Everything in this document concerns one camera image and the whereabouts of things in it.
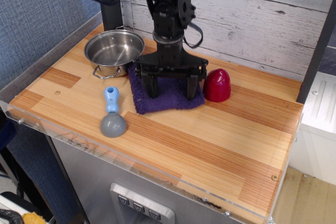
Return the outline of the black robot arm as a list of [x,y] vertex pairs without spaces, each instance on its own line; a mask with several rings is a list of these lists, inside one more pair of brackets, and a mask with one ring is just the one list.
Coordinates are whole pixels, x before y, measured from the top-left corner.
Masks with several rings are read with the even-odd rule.
[[134,59],[136,75],[142,79],[148,95],[158,94],[158,78],[182,78],[186,80],[186,97],[194,99],[199,82],[207,76],[208,61],[189,54],[183,48],[184,31],[188,26],[198,32],[192,23],[195,6],[191,0],[146,0],[154,21],[153,39],[157,50]]

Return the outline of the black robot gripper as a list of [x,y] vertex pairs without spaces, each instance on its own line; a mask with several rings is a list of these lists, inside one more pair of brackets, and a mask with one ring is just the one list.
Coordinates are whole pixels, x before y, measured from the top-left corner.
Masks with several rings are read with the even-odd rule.
[[135,57],[135,73],[141,77],[147,94],[151,98],[158,96],[157,77],[187,78],[188,100],[197,94],[199,81],[206,79],[208,60],[189,54],[182,42],[173,44],[157,43],[157,50],[147,55]]

